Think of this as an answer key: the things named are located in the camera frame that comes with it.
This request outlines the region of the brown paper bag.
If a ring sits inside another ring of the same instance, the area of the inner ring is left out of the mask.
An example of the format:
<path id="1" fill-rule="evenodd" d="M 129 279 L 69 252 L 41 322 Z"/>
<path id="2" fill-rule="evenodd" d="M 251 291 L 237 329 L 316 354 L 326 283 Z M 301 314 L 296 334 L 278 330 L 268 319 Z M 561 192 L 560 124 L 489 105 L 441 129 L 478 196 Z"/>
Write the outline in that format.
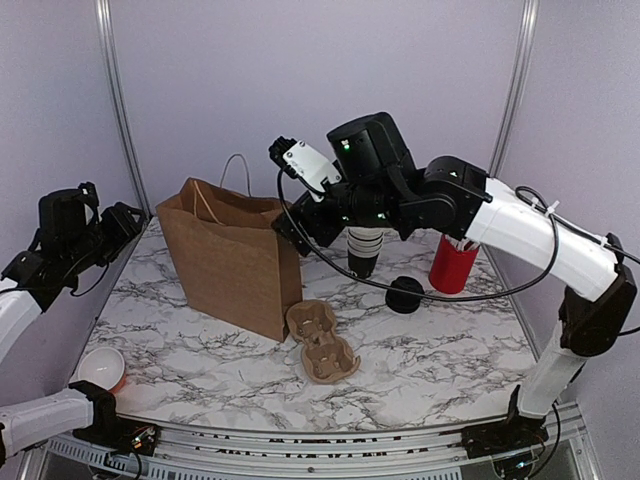
<path id="1" fill-rule="evenodd" d="M 246 196 L 189 178 L 156 207 L 188 305 L 282 342 L 285 314 L 302 299 L 299 255 L 271 223 L 275 198 Z"/>

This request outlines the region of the cardboard cup carrier tray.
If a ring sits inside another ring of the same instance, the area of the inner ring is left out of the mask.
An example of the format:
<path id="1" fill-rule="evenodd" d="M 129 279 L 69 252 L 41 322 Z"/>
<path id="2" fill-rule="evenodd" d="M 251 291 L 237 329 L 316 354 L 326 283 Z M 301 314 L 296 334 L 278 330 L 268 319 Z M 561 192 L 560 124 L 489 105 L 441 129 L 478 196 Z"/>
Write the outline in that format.
<path id="1" fill-rule="evenodd" d="M 328 302 L 299 302 L 288 309 L 286 321 L 290 334 L 302 346 L 301 361 L 313 382 L 335 384 L 360 368 L 360 357 L 336 333 L 337 317 Z"/>

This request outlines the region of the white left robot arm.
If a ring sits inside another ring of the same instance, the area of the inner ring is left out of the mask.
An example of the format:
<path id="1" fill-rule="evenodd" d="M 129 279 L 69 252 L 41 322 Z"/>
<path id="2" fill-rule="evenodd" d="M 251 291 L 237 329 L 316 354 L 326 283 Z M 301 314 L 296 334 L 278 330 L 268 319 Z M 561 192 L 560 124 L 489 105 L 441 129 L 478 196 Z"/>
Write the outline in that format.
<path id="1" fill-rule="evenodd" d="M 54 306 L 63 293 L 78 296 L 80 276 L 103 270 L 143 232 L 147 214 L 117 202 L 99 207 L 91 182 L 54 191 L 38 202 L 38 226 L 31 243 L 1 272 L 1 459 L 46 440 L 79 430 L 107 446 L 118 446 L 126 423 L 116 413 L 107 387 L 80 380 L 64 385 L 72 355 L 68 346 L 78 309 Z"/>

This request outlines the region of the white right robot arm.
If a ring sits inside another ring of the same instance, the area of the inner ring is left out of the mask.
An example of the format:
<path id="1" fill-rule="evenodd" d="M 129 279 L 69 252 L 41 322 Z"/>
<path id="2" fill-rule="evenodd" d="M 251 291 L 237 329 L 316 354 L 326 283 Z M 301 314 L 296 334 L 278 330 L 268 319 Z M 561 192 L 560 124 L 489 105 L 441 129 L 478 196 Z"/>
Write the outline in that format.
<path id="1" fill-rule="evenodd" d="M 269 149 L 280 178 L 304 186 L 273 229 L 302 255 L 321 254 L 348 228 L 434 230 L 510 254 L 565 287 L 558 324 L 534 370 L 510 399 L 495 438 L 515 448 L 543 421 L 587 360 L 624 335 L 637 295 L 632 256 L 614 235 L 561 219 L 533 188 L 510 187 L 451 155 L 417 167 L 392 116 L 369 114 L 331 130 L 333 156 L 279 137 Z"/>

